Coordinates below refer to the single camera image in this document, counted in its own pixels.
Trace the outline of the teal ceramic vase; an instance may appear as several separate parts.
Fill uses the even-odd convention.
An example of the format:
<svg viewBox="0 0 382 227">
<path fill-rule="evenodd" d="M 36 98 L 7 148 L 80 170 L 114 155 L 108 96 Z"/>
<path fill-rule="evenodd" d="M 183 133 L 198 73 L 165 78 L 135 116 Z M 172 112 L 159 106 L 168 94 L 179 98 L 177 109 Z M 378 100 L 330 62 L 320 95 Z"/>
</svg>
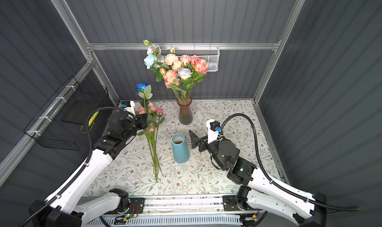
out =
<svg viewBox="0 0 382 227">
<path fill-rule="evenodd" d="M 183 164 L 190 158 L 190 153 L 185 136 L 181 133 L 176 133 L 171 138 L 172 152 L 174 160 L 177 163 Z"/>
</svg>

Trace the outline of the pink ribbed glass vase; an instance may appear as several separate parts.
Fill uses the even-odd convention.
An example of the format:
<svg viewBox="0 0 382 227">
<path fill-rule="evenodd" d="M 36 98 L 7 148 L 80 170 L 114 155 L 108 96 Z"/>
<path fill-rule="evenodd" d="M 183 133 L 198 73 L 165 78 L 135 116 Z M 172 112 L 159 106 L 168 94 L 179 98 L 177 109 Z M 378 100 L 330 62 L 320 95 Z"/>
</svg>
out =
<svg viewBox="0 0 382 227">
<path fill-rule="evenodd" d="M 191 97 L 177 100 L 177 104 L 179 105 L 179 122 L 183 125 L 188 125 L 193 121 L 193 114 L 190 107 L 192 101 Z"/>
</svg>

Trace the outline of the blue flower stem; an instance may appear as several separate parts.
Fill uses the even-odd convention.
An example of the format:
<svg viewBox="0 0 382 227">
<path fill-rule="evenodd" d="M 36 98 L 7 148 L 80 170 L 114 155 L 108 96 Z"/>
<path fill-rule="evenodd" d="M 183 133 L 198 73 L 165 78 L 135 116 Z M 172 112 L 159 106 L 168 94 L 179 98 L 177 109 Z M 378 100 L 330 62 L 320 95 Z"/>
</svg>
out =
<svg viewBox="0 0 382 227">
<path fill-rule="evenodd" d="M 136 85 L 137 95 L 142 99 L 141 107 L 147 107 L 150 99 L 153 97 L 151 85 L 141 82 Z"/>
</svg>

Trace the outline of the pink bud spray stem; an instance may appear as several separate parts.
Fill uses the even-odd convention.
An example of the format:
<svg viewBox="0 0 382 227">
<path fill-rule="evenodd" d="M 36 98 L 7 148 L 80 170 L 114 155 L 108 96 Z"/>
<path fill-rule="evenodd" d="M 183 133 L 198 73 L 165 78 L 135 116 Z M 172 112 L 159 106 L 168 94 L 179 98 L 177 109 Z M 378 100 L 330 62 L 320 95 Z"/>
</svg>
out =
<svg viewBox="0 0 382 227">
<path fill-rule="evenodd" d="M 165 70 L 165 68 L 159 69 L 160 74 L 163 76 L 164 84 L 167 89 L 172 89 L 177 101 L 181 103 L 181 97 L 179 96 L 179 92 L 181 91 L 181 88 L 179 87 L 180 83 L 177 81 L 177 72 L 174 70 Z"/>
</svg>

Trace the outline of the white green rose spray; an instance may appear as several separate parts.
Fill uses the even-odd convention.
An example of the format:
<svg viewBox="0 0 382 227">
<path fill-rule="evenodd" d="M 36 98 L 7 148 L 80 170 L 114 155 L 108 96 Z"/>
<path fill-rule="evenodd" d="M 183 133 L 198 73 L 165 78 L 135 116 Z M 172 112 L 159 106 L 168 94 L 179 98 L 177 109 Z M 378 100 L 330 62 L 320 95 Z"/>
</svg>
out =
<svg viewBox="0 0 382 227">
<path fill-rule="evenodd" d="M 165 64 L 160 46 L 153 44 L 149 40 L 144 40 L 143 43 L 147 47 L 147 56 L 143 60 L 146 68 L 156 75 L 156 82 L 163 81 L 168 89 L 166 85 L 167 79 L 164 78 L 164 75 L 169 70 L 169 66 Z"/>
</svg>

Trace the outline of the large pink rose stem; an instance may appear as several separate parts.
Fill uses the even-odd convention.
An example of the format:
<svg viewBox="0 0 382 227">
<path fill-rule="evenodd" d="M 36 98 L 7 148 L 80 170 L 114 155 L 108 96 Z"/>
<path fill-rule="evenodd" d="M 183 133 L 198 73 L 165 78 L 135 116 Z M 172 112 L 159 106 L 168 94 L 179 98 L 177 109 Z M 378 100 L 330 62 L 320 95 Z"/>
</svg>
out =
<svg viewBox="0 0 382 227">
<path fill-rule="evenodd" d="M 197 83 L 201 83 L 204 79 L 204 76 L 208 72 L 208 63 L 196 55 L 191 57 L 190 65 L 188 66 L 190 70 L 188 78 L 184 80 L 184 87 L 186 89 L 186 94 L 188 100 L 191 98 L 191 89 Z"/>
</svg>

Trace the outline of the small pink rose stem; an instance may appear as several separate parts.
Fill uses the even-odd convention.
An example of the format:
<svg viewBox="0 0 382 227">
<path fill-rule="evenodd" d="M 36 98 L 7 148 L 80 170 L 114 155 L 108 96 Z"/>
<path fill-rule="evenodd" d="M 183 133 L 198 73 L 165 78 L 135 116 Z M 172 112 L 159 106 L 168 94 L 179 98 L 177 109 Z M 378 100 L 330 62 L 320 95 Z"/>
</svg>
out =
<svg viewBox="0 0 382 227">
<path fill-rule="evenodd" d="M 180 62 L 182 64 L 181 68 L 188 68 L 188 66 L 190 65 L 190 60 L 191 60 L 191 57 L 188 55 L 181 56 L 180 58 Z"/>
</svg>

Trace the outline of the small pink flower spray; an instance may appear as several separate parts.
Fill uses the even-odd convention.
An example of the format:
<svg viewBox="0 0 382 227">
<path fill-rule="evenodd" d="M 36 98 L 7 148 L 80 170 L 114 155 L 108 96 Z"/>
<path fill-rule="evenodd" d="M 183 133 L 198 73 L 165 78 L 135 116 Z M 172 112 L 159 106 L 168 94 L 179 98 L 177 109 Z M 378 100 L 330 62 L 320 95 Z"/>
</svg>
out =
<svg viewBox="0 0 382 227">
<path fill-rule="evenodd" d="M 157 144 L 158 130 L 159 130 L 160 124 L 165 120 L 164 111 L 162 109 L 155 107 L 152 102 L 149 102 L 147 107 L 139 108 L 139 114 L 148 114 L 148 117 L 147 117 L 148 127 L 144 131 L 141 131 L 138 135 L 145 135 L 148 141 L 150 155 L 153 162 L 154 179 L 155 179 L 155 182 L 157 183 L 159 174 L 163 174 L 161 170 L 158 154 L 157 154 L 156 144 Z"/>
</svg>

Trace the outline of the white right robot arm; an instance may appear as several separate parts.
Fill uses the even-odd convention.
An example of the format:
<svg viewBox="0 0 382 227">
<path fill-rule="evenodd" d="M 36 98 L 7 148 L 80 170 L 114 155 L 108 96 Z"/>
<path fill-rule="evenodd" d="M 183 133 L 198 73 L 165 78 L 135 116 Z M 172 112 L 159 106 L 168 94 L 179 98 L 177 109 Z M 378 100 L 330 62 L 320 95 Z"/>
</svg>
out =
<svg viewBox="0 0 382 227">
<path fill-rule="evenodd" d="M 240 150 L 224 136 L 223 129 L 234 117 L 245 118 L 253 132 L 252 120 L 243 113 L 230 115 L 223 123 L 210 119 L 206 123 L 208 134 L 198 137 L 190 131 L 192 148 L 210 154 L 212 165 L 227 171 L 227 178 L 240 186 L 235 201 L 240 210 L 262 210 L 282 217 L 298 227 L 324 227 L 328 214 L 357 212 L 357 206 L 339 207 L 327 204 L 322 193 L 312 194 L 296 189 L 265 170 L 259 154 L 257 135 L 254 133 L 255 153 L 258 163 L 240 157 Z"/>
</svg>

